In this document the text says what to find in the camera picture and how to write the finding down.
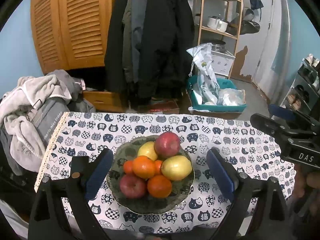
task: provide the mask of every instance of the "white towel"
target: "white towel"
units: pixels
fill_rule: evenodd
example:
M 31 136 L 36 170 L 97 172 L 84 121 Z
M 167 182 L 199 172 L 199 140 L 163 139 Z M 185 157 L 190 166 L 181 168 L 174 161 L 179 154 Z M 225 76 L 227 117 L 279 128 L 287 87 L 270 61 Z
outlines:
M 55 75 L 21 77 L 18 86 L 5 93 L 0 104 L 0 126 L 4 123 L 8 134 L 13 135 L 10 153 L 27 170 L 39 171 L 45 148 L 26 113 L 32 106 L 38 110 L 53 97 L 63 98 L 66 104 L 71 100 L 68 88 Z

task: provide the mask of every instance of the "teal plastic bin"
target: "teal plastic bin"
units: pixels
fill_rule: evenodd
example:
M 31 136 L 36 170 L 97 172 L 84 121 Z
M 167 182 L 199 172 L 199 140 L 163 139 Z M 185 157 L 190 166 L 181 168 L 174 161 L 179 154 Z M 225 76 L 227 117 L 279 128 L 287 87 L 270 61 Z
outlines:
M 229 79 L 217 78 L 218 84 L 221 89 L 224 88 L 233 88 L 237 89 L 233 82 Z M 199 105 L 196 96 L 193 91 L 193 84 L 197 83 L 197 76 L 192 76 L 188 79 L 187 84 L 187 92 L 191 99 L 192 107 L 194 110 L 208 110 L 210 112 L 233 112 L 233 113 L 242 113 L 243 110 L 247 107 L 247 105 L 241 106 L 207 106 L 207 105 Z

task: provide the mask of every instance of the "green ceramic plate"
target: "green ceramic plate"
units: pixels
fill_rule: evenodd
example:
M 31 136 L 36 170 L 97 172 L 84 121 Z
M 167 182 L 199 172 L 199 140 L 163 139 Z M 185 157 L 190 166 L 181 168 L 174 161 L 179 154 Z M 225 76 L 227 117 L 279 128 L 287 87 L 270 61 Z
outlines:
M 132 212 L 141 215 L 162 214 L 172 210 L 176 205 L 180 204 L 187 198 L 195 178 L 194 171 L 192 170 L 192 172 L 185 179 L 181 181 L 173 181 L 172 192 L 167 198 L 164 199 L 153 198 L 148 194 L 140 199 L 128 199 L 122 194 L 119 182 L 124 175 L 123 163 L 127 160 L 133 160 L 137 156 L 139 148 L 144 143 L 155 141 L 156 138 L 158 138 L 158 135 L 151 135 L 148 137 L 141 136 L 132 139 L 130 142 L 122 144 L 115 153 L 113 165 L 107 174 L 107 183 L 115 200 L 120 205 L 130 209 Z M 182 148 L 180 148 L 180 151 L 177 155 L 183 155 L 191 161 L 188 153 L 186 153 Z

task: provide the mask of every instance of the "wooden drawer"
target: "wooden drawer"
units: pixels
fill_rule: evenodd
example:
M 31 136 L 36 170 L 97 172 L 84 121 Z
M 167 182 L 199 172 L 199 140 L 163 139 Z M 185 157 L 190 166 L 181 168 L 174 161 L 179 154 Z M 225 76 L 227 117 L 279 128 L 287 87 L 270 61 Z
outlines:
M 83 97 L 88 100 L 97 111 L 125 113 L 128 107 L 126 96 L 103 91 L 84 91 Z

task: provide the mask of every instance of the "tablecloth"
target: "tablecloth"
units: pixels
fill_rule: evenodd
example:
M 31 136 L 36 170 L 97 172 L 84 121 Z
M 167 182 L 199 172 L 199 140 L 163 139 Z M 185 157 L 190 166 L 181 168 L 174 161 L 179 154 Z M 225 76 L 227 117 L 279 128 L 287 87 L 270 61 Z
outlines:
M 249 122 L 224 120 L 196 115 L 64 113 L 45 153 L 35 190 L 43 176 L 68 178 L 73 156 L 90 157 L 93 161 L 108 147 L 117 148 L 137 136 L 173 131 L 181 146 L 192 159 L 195 181 L 188 197 L 167 213 L 138 215 L 119 205 L 106 180 L 89 206 L 104 228 L 131 230 L 141 233 L 172 233 L 189 231 L 194 226 L 217 227 L 230 202 L 212 178 L 206 154 L 212 147 L 238 171 L 251 178 L 278 178 L 283 194 L 293 190 L 295 170 L 292 163 L 280 159 L 280 148 L 274 138 L 253 128 Z M 72 210 L 63 198 L 65 212 Z M 252 198 L 247 215 L 257 202 Z

